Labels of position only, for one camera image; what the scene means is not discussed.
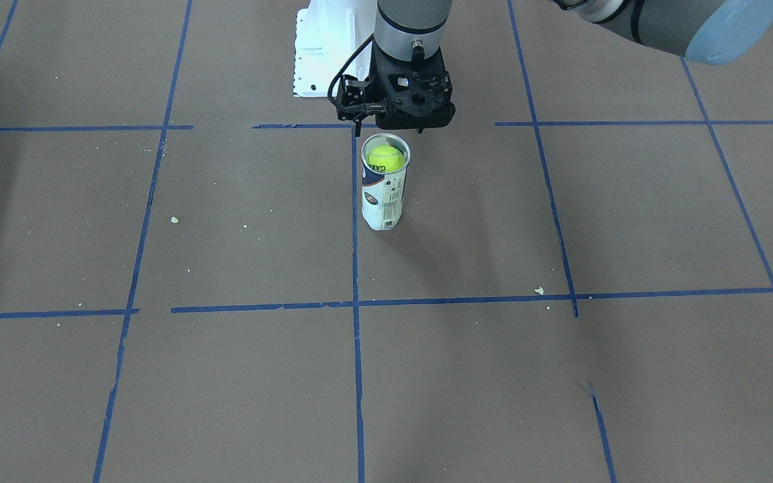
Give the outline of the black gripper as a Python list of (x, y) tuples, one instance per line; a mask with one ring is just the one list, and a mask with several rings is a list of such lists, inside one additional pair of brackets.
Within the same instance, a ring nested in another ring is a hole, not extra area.
[(371, 61), (369, 101), (384, 108), (374, 114), (378, 128), (419, 131), (442, 128), (452, 121), (453, 86), (441, 49), (420, 64), (412, 64), (375, 46)]

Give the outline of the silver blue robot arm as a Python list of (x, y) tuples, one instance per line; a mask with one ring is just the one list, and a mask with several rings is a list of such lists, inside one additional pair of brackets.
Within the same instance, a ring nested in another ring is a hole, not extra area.
[[(455, 114), (441, 40), (449, 1), (378, 1), (365, 88), (381, 129), (431, 129)], [(773, 22), (773, 1), (558, 1), (637, 45), (709, 65), (747, 52)]]

